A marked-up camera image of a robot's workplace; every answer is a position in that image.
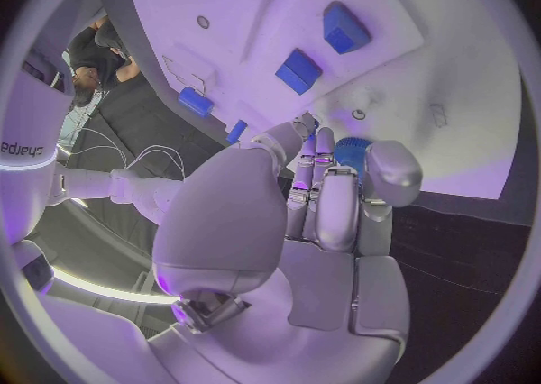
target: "man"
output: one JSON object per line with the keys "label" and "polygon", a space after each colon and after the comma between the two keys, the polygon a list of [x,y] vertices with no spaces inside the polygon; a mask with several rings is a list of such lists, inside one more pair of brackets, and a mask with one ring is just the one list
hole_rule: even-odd
{"label": "man", "polygon": [[72,78],[75,87],[74,106],[88,105],[97,89],[108,91],[119,82],[134,78],[140,72],[129,54],[127,58],[131,62],[127,63],[117,48],[109,49],[96,45],[96,35],[100,38],[100,29],[106,23],[106,29],[111,33],[110,22],[106,16],[83,30],[68,46],[69,63],[75,72]]}

